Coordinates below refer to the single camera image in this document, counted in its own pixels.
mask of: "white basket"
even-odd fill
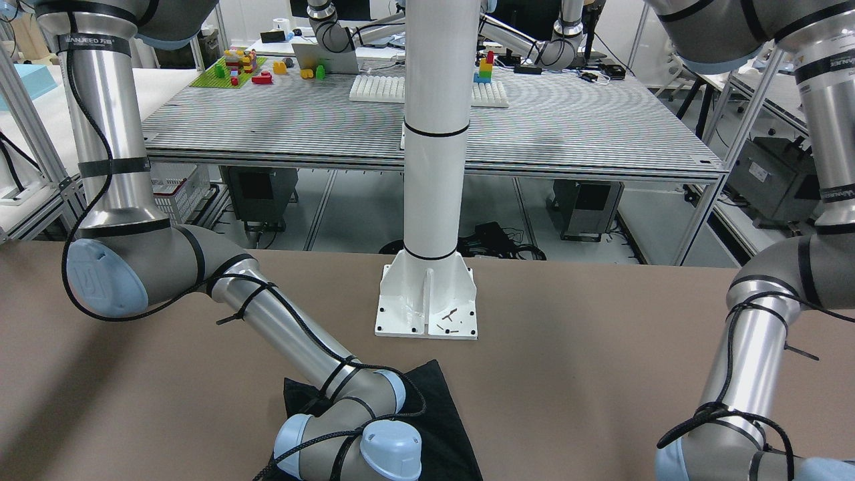
[[[151,163],[155,204],[172,223],[186,223],[210,188],[207,165]]]

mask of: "white pillar base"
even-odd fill
[[[450,285],[438,285],[442,278],[450,279]],[[440,261],[425,261],[401,251],[383,268],[374,333],[476,340],[475,292],[472,270],[458,252]]]

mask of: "black device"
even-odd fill
[[[599,78],[599,75],[592,74],[591,72],[582,72],[581,74],[579,74],[579,78],[584,80],[585,82],[594,83]]]
[[[291,0],[291,15],[308,18],[306,0]],[[338,0],[335,11],[342,21],[368,21],[371,18],[371,2],[369,0]]]
[[[599,69],[612,80],[624,80],[627,78],[627,70],[622,65],[616,63],[603,63],[599,66]]]
[[[238,220],[284,225],[285,208],[296,192],[296,169],[221,166],[220,172]]]
[[[273,44],[285,41],[285,32],[273,30],[272,32],[261,32],[263,44]]]
[[[490,14],[538,40],[552,38],[552,24],[560,15],[561,0],[502,0]]]
[[[549,207],[560,214],[562,241],[600,242],[617,215],[623,184],[557,179],[552,192],[555,198]]]
[[[778,229],[807,220],[820,201],[819,178],[805,141],[755,137],[746,142],[728,186],[751,205],[755,227]]]
[[[525,65],[515,65],[514,66],[515,74],[529,74],[529,75],[540,75],[543,73],[543,69],[540,67],[527,67]]]

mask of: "green lego brick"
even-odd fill
[[[244,86],[246,82],[248,82],[253,75],[258,75],[261,72],[262,65],[267,61],[265,56],[257,56],[256,64],[258,68],[255,72],[251,74],[239,74],[238,75],[238,85],[232,85],[231,79],[231,71],[226,67],[226,60],[221,58],[217,60],[214,65],[211,65],[210,68],[202,72],[191,84],[190,86],[200,87],[200,88],[240,88]],[[226,72],[226,76],[223,78],[216,76],[216,68],[220,66]]]

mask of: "monitor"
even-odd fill
[[[498,0],[490,15],[534,39],[548,40],[560,14],[561,0]]]
[[[370,0],[333,0],[335,11],[339,14],[341,21],[369,21],[371,16]],[[307,18],[306,8],[309,4],[306,0],[291,0],[291,15]]]

